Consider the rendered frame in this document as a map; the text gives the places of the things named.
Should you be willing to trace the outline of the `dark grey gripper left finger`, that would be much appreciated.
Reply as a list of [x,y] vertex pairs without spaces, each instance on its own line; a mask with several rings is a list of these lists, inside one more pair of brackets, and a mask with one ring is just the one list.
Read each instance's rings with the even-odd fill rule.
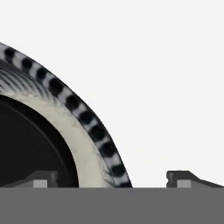
[[24,179],[3,185],[3,188],[56,188],[58,186],[56,171],[35,171]]

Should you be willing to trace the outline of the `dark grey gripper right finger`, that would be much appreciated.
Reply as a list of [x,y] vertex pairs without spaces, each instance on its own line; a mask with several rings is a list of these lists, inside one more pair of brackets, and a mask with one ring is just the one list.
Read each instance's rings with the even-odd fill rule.
[[167,188],[224,188],[224,185],[200,179],[190,171],[168,171],[166,178]]

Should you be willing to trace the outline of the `black and white spotted bowl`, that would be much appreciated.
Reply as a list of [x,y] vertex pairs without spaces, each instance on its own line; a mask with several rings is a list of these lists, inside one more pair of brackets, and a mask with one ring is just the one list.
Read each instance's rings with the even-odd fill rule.
[[116,145],[95,112],[44,66],[1,42],[0,95],[53,124],[68,144],[81,187],[132,187]]

